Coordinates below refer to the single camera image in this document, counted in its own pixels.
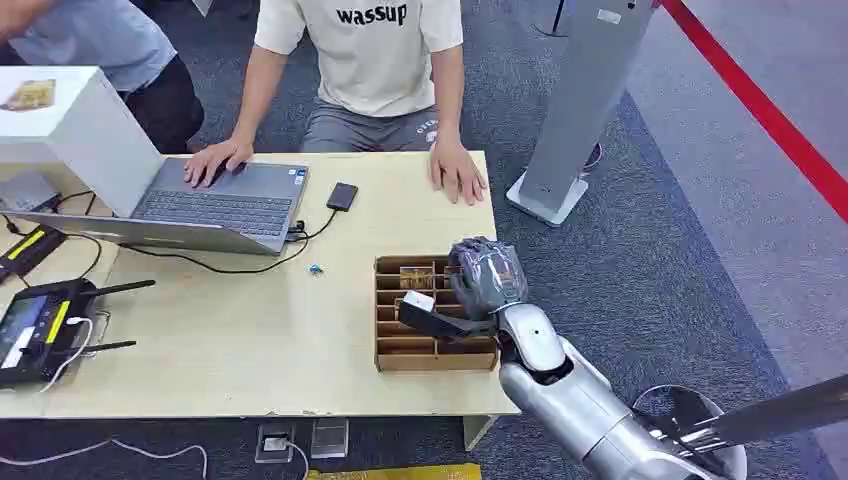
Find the person's right hand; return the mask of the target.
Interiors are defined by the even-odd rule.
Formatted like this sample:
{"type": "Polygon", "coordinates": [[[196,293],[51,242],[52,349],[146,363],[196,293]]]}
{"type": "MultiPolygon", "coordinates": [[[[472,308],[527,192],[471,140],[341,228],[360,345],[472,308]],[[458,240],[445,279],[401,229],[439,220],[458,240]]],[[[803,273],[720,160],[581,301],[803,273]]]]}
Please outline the person's right hand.
{"type": "Polygon", "coordinates": [[[210,187],[221,172],[235,173],[254,153],[253,141],[232,137],[195,153],[184,166],[184,181],[191,187],[210,187]]]}

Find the person's left hand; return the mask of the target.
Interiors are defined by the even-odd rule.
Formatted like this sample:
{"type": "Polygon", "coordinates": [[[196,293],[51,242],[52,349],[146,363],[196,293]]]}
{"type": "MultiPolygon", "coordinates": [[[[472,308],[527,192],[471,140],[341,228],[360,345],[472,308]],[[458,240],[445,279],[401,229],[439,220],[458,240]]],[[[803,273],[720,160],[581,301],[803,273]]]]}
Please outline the person's left hand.
{"type": "Polygon", "coordinates": [[[485,200],[486,180],[459,141],[437,140],[430,149],[429,168],[433,188],[452,204],[472,206],[485,200]]]}

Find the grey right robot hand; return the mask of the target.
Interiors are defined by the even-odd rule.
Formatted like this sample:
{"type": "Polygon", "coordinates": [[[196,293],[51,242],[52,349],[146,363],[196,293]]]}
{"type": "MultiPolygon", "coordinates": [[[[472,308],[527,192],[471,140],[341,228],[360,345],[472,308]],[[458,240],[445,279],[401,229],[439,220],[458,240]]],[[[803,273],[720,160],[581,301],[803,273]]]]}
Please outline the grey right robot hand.
{"type": "Polygon", "coordinates": [[[470,320],[486,320],[528,299],[527,279],[512,245],[482,236],[466,238],[452,246],[448,263],[460,267],[450,277],[451,288],[470,320]]]}

